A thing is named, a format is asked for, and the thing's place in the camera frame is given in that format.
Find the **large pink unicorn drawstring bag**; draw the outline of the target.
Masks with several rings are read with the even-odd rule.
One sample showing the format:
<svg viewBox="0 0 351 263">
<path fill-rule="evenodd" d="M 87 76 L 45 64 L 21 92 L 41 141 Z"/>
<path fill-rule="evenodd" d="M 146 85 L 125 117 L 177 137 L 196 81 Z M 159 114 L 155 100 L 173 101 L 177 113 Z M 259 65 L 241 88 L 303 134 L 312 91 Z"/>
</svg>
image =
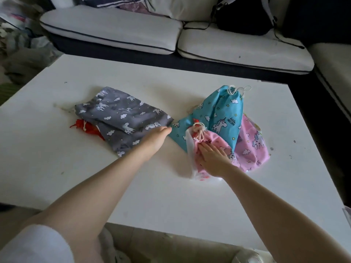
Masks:
<svg viewBox="0 0 351 263">
<path fill-rule="evenodd" d="M 231 156 L 233 165 L 243 172 L 250 172 L 261 167 L 270 158 L 261 128 L 246 114 L 242 116 L 239 136 Z"/>
</svg>

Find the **grey unicorn drawstring bag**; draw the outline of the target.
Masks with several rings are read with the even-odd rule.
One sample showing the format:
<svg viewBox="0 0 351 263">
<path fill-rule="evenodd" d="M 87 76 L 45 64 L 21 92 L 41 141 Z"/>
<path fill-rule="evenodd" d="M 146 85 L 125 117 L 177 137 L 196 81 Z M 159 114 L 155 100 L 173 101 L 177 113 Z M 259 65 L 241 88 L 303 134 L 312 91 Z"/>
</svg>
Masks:
<svg viewBox="0 0 351 263">
<path fill-rule="evenodd" d="M 139 144 L 153 128 L 169 127 L 173 122 L 161 109 L 110 87 L 74 108 L 84 124 L 90 123 L 99 130 L 118 157 Z"/>
</svg>

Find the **dark striped pillow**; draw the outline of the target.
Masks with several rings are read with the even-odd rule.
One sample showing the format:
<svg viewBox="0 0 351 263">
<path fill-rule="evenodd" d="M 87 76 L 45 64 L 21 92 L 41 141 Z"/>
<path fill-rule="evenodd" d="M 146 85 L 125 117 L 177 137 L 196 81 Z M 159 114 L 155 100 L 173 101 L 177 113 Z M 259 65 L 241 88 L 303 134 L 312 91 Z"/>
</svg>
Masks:
<svg viewBox="0 0 351 263">
<path fill-rule="evenodd" d="M 93 8 L 113 8 L 124 4 L 139 3 L 144 0 L 81 0 L 81 4 Z"/>
</svg>

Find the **blue unicorn drawstring bag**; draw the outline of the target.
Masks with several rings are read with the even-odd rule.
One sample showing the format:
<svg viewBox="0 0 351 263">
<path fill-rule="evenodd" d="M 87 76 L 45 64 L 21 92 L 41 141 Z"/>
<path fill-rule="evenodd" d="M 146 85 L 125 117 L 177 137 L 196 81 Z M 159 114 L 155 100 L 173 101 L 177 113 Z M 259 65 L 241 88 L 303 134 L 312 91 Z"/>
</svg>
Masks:
<svg viewBox="0 0 351 263">
<path fill-rule="evenodd" d="M 222 86 L 193 108 L 189 115 L 173 123 L 169 136 L 186 152 L 185 132 L 197 120 L 204 124 L 206 130 L 224 139 L 233 153 L 241 128 L 245 91 L 250 89 L 251 86 Z"/>
</svg>

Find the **person's right hand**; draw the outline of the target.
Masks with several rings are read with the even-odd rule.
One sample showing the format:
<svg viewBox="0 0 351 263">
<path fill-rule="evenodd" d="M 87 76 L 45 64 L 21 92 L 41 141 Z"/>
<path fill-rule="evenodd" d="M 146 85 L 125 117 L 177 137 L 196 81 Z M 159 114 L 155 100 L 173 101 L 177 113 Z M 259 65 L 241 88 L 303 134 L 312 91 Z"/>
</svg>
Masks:
<svg viewBox="0 0 351 263">
<path fill-rule="evenodd" d="M 226 180 L 234 167 L 231 163 L 231 160 L 228 158 L 227 154 L 224 151 L 223 157 L 214 162 L 201 162 L 196 159 L 196 156 L 195 161 L 197 164 L 201 165 L 202 168 L 211 176 L 222 178 L 224 180 Z"/>
</svg>

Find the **small pink white drawstring bag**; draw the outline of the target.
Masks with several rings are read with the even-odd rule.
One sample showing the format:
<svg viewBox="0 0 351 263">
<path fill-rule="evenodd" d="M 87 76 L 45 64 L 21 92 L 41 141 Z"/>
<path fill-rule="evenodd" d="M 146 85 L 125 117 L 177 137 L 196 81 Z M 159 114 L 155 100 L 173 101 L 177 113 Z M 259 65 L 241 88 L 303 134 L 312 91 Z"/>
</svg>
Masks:
<svg viewBox="0 0 351 263">
<path fill-rule="evenodd" d="M 213 177 L 208 174 L 203 166 L 198 162 L 201 155 L 201 151 L 199 150 L 199 144 L 201 143 L 213 144 L 217 149 L 226 153 L 234 166 L 240 167 L 240 164 L 238 163 L 238 160 L 230 145 L 217 133 L 207 130 L 203 123 L 195 122 L 186 130 L 183 139 L 186 142 L 186 151 L 192 170 L 191 179 L 193 180 L 211 182 L 222 180 L 221 178 Z"/>
</svg>

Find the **pink patterned fabric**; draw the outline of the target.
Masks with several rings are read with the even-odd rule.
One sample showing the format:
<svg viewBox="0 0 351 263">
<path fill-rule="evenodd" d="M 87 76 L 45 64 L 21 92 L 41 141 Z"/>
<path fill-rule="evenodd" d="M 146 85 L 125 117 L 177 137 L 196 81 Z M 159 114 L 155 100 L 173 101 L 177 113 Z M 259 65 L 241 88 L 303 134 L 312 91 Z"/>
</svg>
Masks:
<svg viewBox="0 0 351 263">
<path fill-rule="evenodd" d="M 126 3 L 118 6 L 117 8 L 134 13 L 155 15 L 147 9 L 143 2 Z"/>
</svg>

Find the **person's left hand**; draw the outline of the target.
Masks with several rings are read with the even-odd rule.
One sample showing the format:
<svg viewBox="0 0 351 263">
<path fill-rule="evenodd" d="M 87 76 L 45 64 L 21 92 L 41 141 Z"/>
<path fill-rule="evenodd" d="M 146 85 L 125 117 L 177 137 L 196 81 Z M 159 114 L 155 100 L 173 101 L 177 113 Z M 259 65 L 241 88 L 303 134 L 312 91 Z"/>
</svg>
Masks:
<svg viewBox="0 0 351 263">
<path fill-rule="evenodd" d="M 161 148 L 166 137 L 157 136 L 157 128 L 153 128 L 147 135 L 143 137 L 138 150 L 140 151 L 143 159 L 149 160 Z"/>
</svg>

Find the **beige seat cushion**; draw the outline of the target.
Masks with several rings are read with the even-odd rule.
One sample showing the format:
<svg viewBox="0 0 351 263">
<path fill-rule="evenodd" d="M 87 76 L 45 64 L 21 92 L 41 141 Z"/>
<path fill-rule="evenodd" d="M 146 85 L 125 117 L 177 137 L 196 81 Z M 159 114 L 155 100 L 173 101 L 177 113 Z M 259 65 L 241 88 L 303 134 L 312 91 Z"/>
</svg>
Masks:
<svg viewBox="0 0 351 263">
<path fill-rule="evenodd" d="M 231 263 L 241 247 L 107 223 L 118 251 L 131 263 Z"/>
</svg>

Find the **red drawstring bag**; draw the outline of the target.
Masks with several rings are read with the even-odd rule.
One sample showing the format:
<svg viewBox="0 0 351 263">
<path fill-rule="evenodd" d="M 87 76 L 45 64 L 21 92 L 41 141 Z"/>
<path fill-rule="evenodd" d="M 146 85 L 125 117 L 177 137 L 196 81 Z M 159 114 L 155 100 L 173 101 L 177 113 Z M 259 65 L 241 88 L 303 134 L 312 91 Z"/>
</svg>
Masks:
<svg viewBox="0 0 351 263">
<path fill-rule="evenodd" d="M 70 128 L 75 127 L 77 129 L 82 130 L 86 134 L 89 135 L 94 135 L 94 136 L 99 136 L 103 141 L 105 141 L 104 137 L 99 131 L 99 128 L 97 126 L 94 126 L 93 124 L 83 120 L 83 119 L 77 119 L 75 124 L 70 126 Z"/>
</svg>

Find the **white corner sofa cushion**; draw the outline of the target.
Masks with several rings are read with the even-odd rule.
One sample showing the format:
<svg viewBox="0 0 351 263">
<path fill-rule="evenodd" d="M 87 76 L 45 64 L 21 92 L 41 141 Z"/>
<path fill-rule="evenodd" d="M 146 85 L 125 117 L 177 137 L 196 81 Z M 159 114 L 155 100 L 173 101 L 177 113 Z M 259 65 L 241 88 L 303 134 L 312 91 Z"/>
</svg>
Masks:
<svg viewBox="0 0 351 263">
<path fill-rule="evenodd" d="M 308 51 L 317 78 L 351 123 L 351 44 L 316 43 Z"/>
</svg>

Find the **pile of clothes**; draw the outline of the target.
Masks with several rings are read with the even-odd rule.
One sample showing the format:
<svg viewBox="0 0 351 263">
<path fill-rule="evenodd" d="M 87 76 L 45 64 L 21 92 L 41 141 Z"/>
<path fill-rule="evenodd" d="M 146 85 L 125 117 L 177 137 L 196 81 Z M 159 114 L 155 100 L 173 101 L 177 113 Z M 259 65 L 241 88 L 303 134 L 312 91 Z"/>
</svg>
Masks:
<svg viewBox="0 0 351 263">
<path fill-rule="evenodd" d="M 0 0 L 0 106 L 64 54 L 39 22 L 51 9 L 49 0 Z"/>
</svg>

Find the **white sofa back cushion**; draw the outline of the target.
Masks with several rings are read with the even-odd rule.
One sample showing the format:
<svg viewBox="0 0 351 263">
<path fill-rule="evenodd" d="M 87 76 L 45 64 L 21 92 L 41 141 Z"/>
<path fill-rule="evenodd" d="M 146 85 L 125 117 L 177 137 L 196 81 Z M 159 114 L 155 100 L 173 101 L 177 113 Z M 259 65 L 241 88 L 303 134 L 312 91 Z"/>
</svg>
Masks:
<svg viewBox="0 0 351 263">
<path fill-rule="evenodd" d="M 217 2 L 218 0 L 145 0 L 145 6 L 151 13 L 174 20 L 208 22 Z"/>
</svg>

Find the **person's right forearm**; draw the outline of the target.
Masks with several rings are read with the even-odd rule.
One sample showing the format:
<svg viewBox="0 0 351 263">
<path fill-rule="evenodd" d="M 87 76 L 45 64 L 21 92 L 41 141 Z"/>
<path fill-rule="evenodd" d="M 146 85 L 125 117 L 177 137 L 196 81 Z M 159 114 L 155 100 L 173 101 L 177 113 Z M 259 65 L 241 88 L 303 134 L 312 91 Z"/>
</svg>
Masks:
<svg viewBox="0 0 351 263">
<path fill-rule="evenodd" d="M 238 168 L 228 165 L 218 175 L 276 263 L 351 263 L 351 255 L 326 231 Z"/>
</svg>

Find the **person's left forearm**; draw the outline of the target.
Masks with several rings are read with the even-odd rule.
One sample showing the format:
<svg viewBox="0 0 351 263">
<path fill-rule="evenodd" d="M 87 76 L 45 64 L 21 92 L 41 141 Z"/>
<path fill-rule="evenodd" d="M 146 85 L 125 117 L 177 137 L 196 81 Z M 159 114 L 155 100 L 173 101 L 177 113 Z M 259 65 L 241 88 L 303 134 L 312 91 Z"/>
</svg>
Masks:
<svg viewBox="0 0 351 263">
<path fill-rule="evenodd" d="M 138 145 L 30 218 L 24 229 L 38 225 L 55 230 L 68 244 L 74 261 L 82 260 L 135 174 L 157 151 L 154 146 Z"/>
</svg>

